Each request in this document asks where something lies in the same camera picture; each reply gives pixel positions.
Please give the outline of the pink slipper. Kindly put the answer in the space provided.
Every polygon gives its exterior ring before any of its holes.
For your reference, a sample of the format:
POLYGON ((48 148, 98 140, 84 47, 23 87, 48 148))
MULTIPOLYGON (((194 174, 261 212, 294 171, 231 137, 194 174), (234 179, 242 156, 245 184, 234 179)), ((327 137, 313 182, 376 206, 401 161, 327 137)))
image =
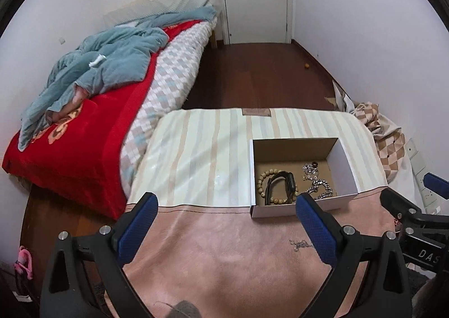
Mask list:
POLYGON ((33 263, 30 251, 24 246, 19 246, 17 260, 14 263, 15 272, 25 276, 27 280, 33 279, 33 263))

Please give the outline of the black smart band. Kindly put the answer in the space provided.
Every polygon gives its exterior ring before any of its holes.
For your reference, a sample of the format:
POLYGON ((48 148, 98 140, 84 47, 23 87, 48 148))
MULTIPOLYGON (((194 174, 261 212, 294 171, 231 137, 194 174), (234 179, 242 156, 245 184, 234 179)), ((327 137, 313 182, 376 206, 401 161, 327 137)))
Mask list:
POLYGON ((295 201, 297 187, 289 171, 276 171, 265 186, 264 205, 287 205, 295 201))

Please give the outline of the white tube on quilt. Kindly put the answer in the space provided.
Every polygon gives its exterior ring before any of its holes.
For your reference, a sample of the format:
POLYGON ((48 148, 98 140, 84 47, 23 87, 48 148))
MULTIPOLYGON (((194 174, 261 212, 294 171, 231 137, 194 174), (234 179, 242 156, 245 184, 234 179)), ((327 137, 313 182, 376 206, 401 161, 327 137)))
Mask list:
POLYGON ((102 55, 99 54, 93 61, 91 61, 88 66, 90 68, 97 68, 102 62, 104 62, 107 58, 102 55))

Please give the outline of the beige checkered cloth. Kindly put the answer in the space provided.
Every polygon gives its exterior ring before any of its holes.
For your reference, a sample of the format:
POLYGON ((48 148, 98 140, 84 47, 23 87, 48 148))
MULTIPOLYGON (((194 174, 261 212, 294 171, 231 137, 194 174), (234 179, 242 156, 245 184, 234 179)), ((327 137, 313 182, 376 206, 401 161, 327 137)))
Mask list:
POLYGON ((359 103, 353 114, 371 132, 386 179, 392 181, 406 154, 402 128, 381 114, 378 104, 359 103))

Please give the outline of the white cardboard box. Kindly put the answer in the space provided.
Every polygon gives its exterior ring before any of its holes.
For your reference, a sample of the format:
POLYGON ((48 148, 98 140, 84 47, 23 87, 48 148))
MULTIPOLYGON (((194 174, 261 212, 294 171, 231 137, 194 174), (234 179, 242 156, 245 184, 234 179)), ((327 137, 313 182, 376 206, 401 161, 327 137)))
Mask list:
POLYGON ((249 146, 252 218, 293 216, 296 198, 306 191, 325 211, 347 207, 358 194, 349 155, 336 137, 250 140, 249 146), (276 171, 294 175, 295 201, 265 206, 265 186, 276 171))

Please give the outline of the striped and pink tablecloth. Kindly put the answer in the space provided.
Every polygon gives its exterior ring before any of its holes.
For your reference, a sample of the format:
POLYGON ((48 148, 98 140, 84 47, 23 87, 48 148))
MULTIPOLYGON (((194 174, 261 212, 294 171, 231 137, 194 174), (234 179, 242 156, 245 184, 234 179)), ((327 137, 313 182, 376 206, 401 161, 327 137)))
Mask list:
POLYGON ((250 140, 336 137, 358 194, 341 224, 379 236, 393 228, 379 193, 387 181, 373 137, 355 116, 279 108, 173 111, 160 119, 133 181, 159 212, 125 274, 156 317, 184 307, 198 317, 297 317, 326 278, 296 217, 250 216, 250 140))

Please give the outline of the checkered mattress sheet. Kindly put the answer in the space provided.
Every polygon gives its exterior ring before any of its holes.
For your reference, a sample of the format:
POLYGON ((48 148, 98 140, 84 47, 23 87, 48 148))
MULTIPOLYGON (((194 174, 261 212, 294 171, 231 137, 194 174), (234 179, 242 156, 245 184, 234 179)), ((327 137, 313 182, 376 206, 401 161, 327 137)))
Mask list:
POLYGON ((165 114, 181 109, 199 72, 205 46, 217 20, 201 21, 169 41, 157 56, 155 75, 123 141, 120 177, 129 198, 132 184, 152 134, 165 114))

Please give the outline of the white power strip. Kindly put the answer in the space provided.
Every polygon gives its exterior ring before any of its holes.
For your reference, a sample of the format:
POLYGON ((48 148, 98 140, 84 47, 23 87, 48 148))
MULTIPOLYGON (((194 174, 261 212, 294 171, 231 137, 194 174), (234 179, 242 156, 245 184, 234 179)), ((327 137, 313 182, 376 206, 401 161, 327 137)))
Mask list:
POLYGON ((428 173, 425 160, 417 150, 412 138, 407 141, 405 150, 412 166, 413 176, 415 178, 425 211, 433 215, 439 214, 441 212, 441 207, 439 205, 437 195, 424 185, 424 176, 428 173))

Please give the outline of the blue-grey quilt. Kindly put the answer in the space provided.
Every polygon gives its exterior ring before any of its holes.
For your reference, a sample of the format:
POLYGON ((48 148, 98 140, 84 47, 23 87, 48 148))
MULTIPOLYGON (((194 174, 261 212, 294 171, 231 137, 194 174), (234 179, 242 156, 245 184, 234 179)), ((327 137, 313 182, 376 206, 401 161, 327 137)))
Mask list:
POLYGON ((88 95, 144 80, 152 54, 169 42, 164 29, 190 20, 211 21, 216 16, 211 6, 182 13, 164 13, 138 20, 135 26, 114 26, 90 35, 53 66, 46 86, 21 117, 17 148, 23 152, 35 135, 53 123, 52 114, 62 111, 81 88, 88 95), (107 59, 97 68, 88 64, 99 54, 107 59))

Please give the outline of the red blanket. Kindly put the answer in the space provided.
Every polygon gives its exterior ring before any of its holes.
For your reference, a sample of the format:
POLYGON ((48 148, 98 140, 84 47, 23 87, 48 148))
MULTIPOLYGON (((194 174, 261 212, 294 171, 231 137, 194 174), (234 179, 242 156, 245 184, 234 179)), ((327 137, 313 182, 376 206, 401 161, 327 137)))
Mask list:
MULTIPOLYGON (((170 41, 198 22, 182 22, 164 31, 170 41)), ((53 123, 35 135, 23 152, 17 148, 19 130, 3 155, 3 170, 93 212, 120 217, 128 199, 120 177, 121 148, 152 85, 162 50, 152 54, 141 82, 99 95, 77 88, 74 99, 50 116, 53 123)))

